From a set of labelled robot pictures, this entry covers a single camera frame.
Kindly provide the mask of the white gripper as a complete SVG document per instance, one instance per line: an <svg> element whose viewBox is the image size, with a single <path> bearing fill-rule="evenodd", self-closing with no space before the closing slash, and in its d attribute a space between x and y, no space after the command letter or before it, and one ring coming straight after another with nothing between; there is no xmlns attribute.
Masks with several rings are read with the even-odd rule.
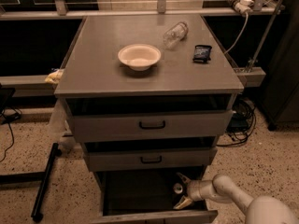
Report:
<svg viewBox="0 0 299 224"><path fill-rule="evenodd" d="M210 180L190 180L186 175L177 172L177 176L187 185L188 196L183 195L179 202L174 206L175 210L181 210L193 204L193 201L202 201L205 199L212 200L217 196L217 192Z"/></svg>

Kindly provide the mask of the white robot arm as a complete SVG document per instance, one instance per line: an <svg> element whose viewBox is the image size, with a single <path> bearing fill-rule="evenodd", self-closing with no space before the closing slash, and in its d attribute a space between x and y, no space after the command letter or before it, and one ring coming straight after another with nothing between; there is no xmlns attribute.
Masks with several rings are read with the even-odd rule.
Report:
<svg viewBox="0 0 299 224"><path fill-rule="evenodd" d="M299 218L282 201L270 196L253 198L228 175L215 175L212 180L191 180L182 173L177 176L182 184L174 185L174 192L181 195L175 210L209 199L216 203L233 202L245 215L245 224L299 224Z"/></svg>

